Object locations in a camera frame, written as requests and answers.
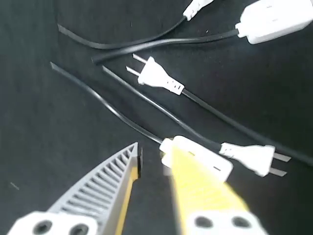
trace power cord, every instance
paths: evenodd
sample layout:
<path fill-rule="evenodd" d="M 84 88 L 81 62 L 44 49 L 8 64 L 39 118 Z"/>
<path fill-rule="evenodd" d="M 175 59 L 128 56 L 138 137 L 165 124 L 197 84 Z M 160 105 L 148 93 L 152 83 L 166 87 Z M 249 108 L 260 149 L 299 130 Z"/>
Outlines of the power cord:
<path fill-rule="evenodd" d="M 183 16 L 180 19 L 180 21 L 178 21 L 171 28 L 169 28 L 168 30 L 166 30 L 166 31 L 164 31 L 164 32 L 162 32 L 156 36 L 152 36 L 152 37 L 144 38 L 144 39 L 139 39 L 139 40 L 132 41 L 132 42 L 117 43 L 117 44 L 95 43 L 95 42 L 89 41 L 85 38 L 82 38 L 81 36 L 78 36 L 77 34 L 71 32 L 70 30 L 66 29 L 65 27 L 63 27 L 60 24 L 58 24 L 58 28 L 59 28 L 60 33 L 70 37 L 72 40 L 74 40 L 77 43 L 80 43 L 82 45 L 85 45 L 85 46 L 88 46 L 88 47 L 94 48 L 94 49 L 107 50 L 107 49 L 118 49 L 118 48 L 123 48 L 123 47 L 129 47 L 129 46 L 133 46 L 133 45 L 142 44 L 145 42 L 156 40 L 156 39 L 163 37 L 164 35 L 172 32 L 172 31 L 174 31 L 176 28 L 178 28 L 186 20 L 187 20 L 187 18 L 185 16 Z"/>
<path fill-rule="evenodd" d="M 64 69 L 60 68 L 56 64 L 50 62 L 51 68 L 58 72 L 59 74 L 63 75 L 64 77 L 68 78 L 72 82 L 74 82 L 76 85 L 84 89 L 86 92 L 91 94 L 93 97 L 95 97 L 98 101 L 101 102 L 111 113 L 113 113 L 116 117 L 118 117 L 122 122 L 124 122 L 126 125 L 130 126 L 140 134 L 144 135 L 145 137 L 153 140 L 156 143 L 161 144 L 162 139 L 148 130 L 144 129 L 143 127 L 139 126 L 137 123 L 133 122 L 132 120 L 128 119 L 126 116 L 124 116 L 122 113 L 120 113 L 116 108 L 114 108 L 109 102 L 107 102 L 101 95 L 99 95 L 95 90 L 93 90 L 91 87 L 89 87 L 87 84 L 79 80 L 74 75 L 70 74 L 69 72 L 65 71 Z"/>
<path fill-rule="evenodd" d="M 233 36 L 247 37 L 251 44 L 257 44 L 299 31 L 312 21 L 312 0 L 259 0 L 244 9 L 240 22 L 235 24 L 235 30 L 205 37 L 172 38 L 142 43 L 102 53 L 93 56 L 91 60 L 98 65 L 116 56 L 149 48 L 174 44 L 209 43 Z"/>
<path fill-rule="evenodd" d="M 212 106 L 207 104 L 205 101 L 203 101 L 202 99 L 200 99 L 196 95 L 192 94 L 190 91 L 185 89 L 185 86 L 183 84 L 179 83 L 178 81 L 176 81 L 175 79 L 170 77 L 166 73 L 164 68 L 161 65 L 159 65 L 157 62 L 155 62 L 153 57 L 150 57 L 147 61 L 145 59 L 139 57 L 138 55 L 135 55 L 135 54 L 133 54 L 133 57 L 136 60 L 145 64 L 143 70 L 140 73 L 134 71 L 133 69 L 131 69 L 129 67 L 126 67 L 127 71 L 133 73 L 134 75 L 136 75 L 138 77 L 138 83 L 139 84 L 148 85 L 151 87 L 163 87 L 163 88 L 165 88 L 165 89 L 167 89 L 167 90 L 169 90 L 175 94 L 178 94 L 178 95 L 183 94 L 184 96 L 191 99 L 195 103 L 199 104 L 201 107 L 203 107 L 204 109 L 206 109 L 210 113 L 217 116 L 222 121 L 233 126 L 234 128 L 236 128 L 240 132 L 246 134 L 247 136 L 251 137 L 252 139 L 254 139 L 254 140 L 256 140 L 262 144 L 265 144 L 265 145 L 275 146 L 276 149 L 278 150 L 278 152 L 285 155 L 284 156 L 281 154 L 277 154 L 277 155 L 275 155 L 277 157 L 277 159 L 280 159 L 280 160 L 287 162 L 290 159 L 290 157 L 293 157 L 293 158 L 299 160 L 300 162 L 303 162 L 309 166 L 313 166 L 313 158 L 310 158 L 309 156 L 307 156 L 305 154 L 298 153 L 295 150 L 292 150 L 286 146 L 283 146 L 280 143 L 277 143 L 277 142 L 275 142 L 269 138 L 266 138 L 266 137 L 258 134 L 255 131 L 250 130 L 249 128 L 239 124 L 235 120 L 229 118 L 228 116 L 224 115 L 220 111 L 216 110 L 215 108 L 213 108 Z"/>
<path fill-rule="evenodd" d="M 117 116 L 125 124 L 133 128 L 137 132 L 141 133 L 142 135 L 146 136 L 147 138 L 153 140 L 154 142 L 158 144 L 163 143 L 163 140 L 160 137 L 152 134 L 148 130 L 128 119 L 111 104 L 109 104 L 103 97 L 101 97 L 95 90 L 76 78 L 74 75 L 70 74 L 69 72 L 65 71 L 64 69 L 60 68 L 52 62 L 50 62 L 50 65 L 54 71 L 71 80 L 83 90 L 95 97 L 98 101 L 101 102 L 102 105 L 104 105 L 111 113 Z M 286 174 L 285 171 L 281 171 L 271 167 L 271 163 L 275 155 L 275 147 L 273 146 L 238 146 L 230 143 L 216 144 L 219 146 L 218 153 L 220 155 L 240 161 L 244 166 L 246 166 L 248 169 L 253 170 L 259 176 L 264 177 L 268 173 L 272 173 L 278 176 L 284 176 Z"/>
<path fill-rule="evenodd" d="M 129 53 L 133 53 L 133 52 L 137 52 L 141 50 L 151 49 L 151 48 L 165 46 L 165 45 L 211 43 L 211 42 L 220 41 L 223 39 L 237 36 L 238 33 L 239 33 L 238 30 L 234 29 L 225 33 L 209 35 L 209 36 L 204 36 L 204 37 L 160 39 L 160 40 L 156 40 L 152 42 L 142 43 L 142 44 L 135 45 L 135 46 L 116 49 L 107 53 L 101 53 L 101 54 L 91 57 L 91 60 L 95 65 L 99 65 L 105 60 L 109 60 L 114 57 L 126 55 Z"/>
<path fill-rule="evenodd" d="M 123 47 L 130 47 L 150 41 L 154 41 L 158 38 L 161 38 L 165 36 L 166 34 L 174 31 L 176 28 L 178 28 L 184 21 L 190 21 L 203 7 L 209 5 L 213 0 L 193 0 L 186 10 L 183 12 L 182 18 L 172 27 L 170 27 L 168 30 L 153 36 L 149 38 L 139 39 L 133 42 L 125 42 L 125 43 L 118 43 L 118 44 L 104 44 L 104 43 L 95 43 L 92 41 L 89 41 L 81 36 L 78 36 L 77 34 L 71 32 L 70 30 L 66 29 L 62 25 L 58 24 L 59 32 L 70 37 L 72 40 L 76 41 L 77 43 L 83 44 L 85 46 L 88 46 L 90 48 L 95 49 L 118 49 Z"/>
<path fill-rule="evenodd" d="M 163 106 L 159 105 L 155 101 L 151 100 L 148 98 L 146 95 L 143 93 L 139 92 L 136 88 L 131 86 L 129 83 L 124 81 L 121 77 L 117 76 L 115 73 L 113 73 L 111 70 L 106 68 L 105 66 L 102 66 L 103 72 L 105 72 L 107 75 L 109 75 L 111 78 L 119 82 L 123 87 L 127 88 L 131 92 L 133 92 L 135 95 L 139 96 L 143 100 L 147 101 L 149 104 L 160 110 L 162 113 L 164 113 L 166 116 L 168 116 L 170 119 L 172 119 L 175 123 L 177 123 L 179 126 L 181 126 L 184 130 L 189 132 L 190 134 L 194 135 L 197 137 L 201 142 L 205 143 L 205 145 L 211 149 L 212 151 L 218 152 L 221 149 L 221 144 L 214 142 L 212 140 L 209 140 L 208 138 L 204 137 L 197 131 L 195 131 L 193 128 L 188 126 L 185 122 L 183 122 L 181 119 L 179 119 L 177 116 L 172 114 L 170 111 L 168 111 L 166 108 Z"/>

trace electrical plug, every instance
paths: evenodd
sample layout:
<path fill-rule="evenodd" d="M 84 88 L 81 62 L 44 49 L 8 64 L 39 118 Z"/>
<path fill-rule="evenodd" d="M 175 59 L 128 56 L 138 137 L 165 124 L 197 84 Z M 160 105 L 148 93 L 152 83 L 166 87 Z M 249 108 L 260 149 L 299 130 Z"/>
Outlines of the electrical plug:
<path fill-rule="evenodd" d="M 285 171 L 271 167 L 275 156 L 274 146 L 238 146 L 230 143 L 222 143 L 219 154 L 238 160 L 248 169 L 253 170 L 257 175 L 262 177 L 266 176 L 268 173 L 278 176 L 286 175 Z"/>
<path fill-rule="evenodd" d="M 149 57 L 148 60 L 144 60 L 136 54 L 133 54 L 133 58 L 144 63 L 145 66 L 141 73 L 126 66 L 126 70 L 132 74 L 138 76 L 138 83 L 140 85 L 148 85 L 150 87 L 163 87 L 175 94 L 180 95 L 184 89 L 184 85 L 171 78 L 164 68 L 155 62 L 153 57 Z"/>
<path fill-rule="evenodd" d="M 200 11 L 203 7 L 209 5 L 213 0 L 193 0 L 189 6 L 187 6 L 183 15 L 190 21 L 198 11 Z"/>

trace cable end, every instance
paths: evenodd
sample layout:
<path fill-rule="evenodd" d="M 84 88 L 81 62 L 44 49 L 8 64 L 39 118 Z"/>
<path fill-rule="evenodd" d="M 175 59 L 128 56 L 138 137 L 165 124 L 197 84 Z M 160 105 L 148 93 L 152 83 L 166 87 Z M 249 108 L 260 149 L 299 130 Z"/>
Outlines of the cable end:
<path fill-rule="evenodd" d="M 133 58 L 145 64 L 141 73 L 128 66 L 126 67 L 128 72 L 138 77 L 139 84 L 148 85 L 150 87 L 163 87 L 175 94 L 181 94 L 185 86 L 171 78 L 164 68 L 155 62 L 153 57 L 149 57 L 148 60 L 145 60 L 136 54 L 133 54 Z"/>
<path fill-rule="evenodd" d="M 220 154 L 240 161 L 248 169 L 253 170 L 259 176 L 269 173 L 284 176 L 287 172 L 271 168 L 275 155 L 275 147 L 266 145 L 238 146 L 230 143 L 222 143 Z"/>

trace screw hole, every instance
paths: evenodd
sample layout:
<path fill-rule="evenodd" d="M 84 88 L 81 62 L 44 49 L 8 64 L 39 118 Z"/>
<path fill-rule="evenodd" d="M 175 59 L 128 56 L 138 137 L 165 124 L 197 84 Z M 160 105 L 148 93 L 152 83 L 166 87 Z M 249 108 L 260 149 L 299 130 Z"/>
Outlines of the screw hole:
<path fill-rule="evenodd" d="M 234 217 L 232 219 L 232 222 L 236 227 L 240 227 L 240 228 L 250 228 L 251 227 L 249 221 L 247 221 L 246 219 L 244 219 L 242 217 Z"/>
<path fill-rule="evenodd" d="M 200 227 L 200 228 L 212 228 L 213 227 L 213 222 L 212 220 L 206 218 L 206 217 L 203 217 L 203 216 L 199 216 L 195 219 L 195 223 L 196 223 L 196 226 L 197 227 Z"/>
<path fill-rule="evenodd" d="M 51 221 L 49 220 L 41 221 L 35 226 L 33 230 L 33 234 L 36 234 L 36 235 L 45 234 L 51 229 L 51 226 L 52 226 Z"/>
<path fill-rule="evenodd" d="M 88 230 L 89 229 L 87 225 L 78 224 L 70 230 L 69 235 L 86 235 Z"/>

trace black cloth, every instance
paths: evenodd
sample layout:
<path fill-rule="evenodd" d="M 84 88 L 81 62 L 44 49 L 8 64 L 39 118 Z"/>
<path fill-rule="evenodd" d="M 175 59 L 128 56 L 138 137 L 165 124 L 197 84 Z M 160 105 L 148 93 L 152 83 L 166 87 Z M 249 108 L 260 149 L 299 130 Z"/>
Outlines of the black cloth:
<path fill-rule="evenodd" d="M 253 0 L 215 0 L 172 37 L 228 31 Z M 99 51 L 58 33 L 56 21 L 87 39 L 117 43 L 149 37 L 175 24 L 189 0 L 28 0 L 0 3 L 0 234 L 31 211 L 44 211 L 108 156 L 138 141 L 142 178 L 134 183 L 124 235 L 175 234 L 168 179 L 158 145 L 123 124 L 89 94 L 50 68 L 81 78 L 125 115 L 160 137 L 185 135 L 178 125 L 121 87 L 90 57 Z M 271 42 L 238 38 L 196 46 L 168 46 L 153 56 L 193 93 L 251 129 L 313 156 L 313 25 Z M 125 71 L 143 65 L 131 55 L 105 63 Z M 201 134 L 218 142 L 255 142 L 195 103 L 166 90 L 139 87 Z M 313 170 L 274 161 L 284 178 L 256 176 L 239 163 L 228 179 L 271 235 L 311 230 Z"/>

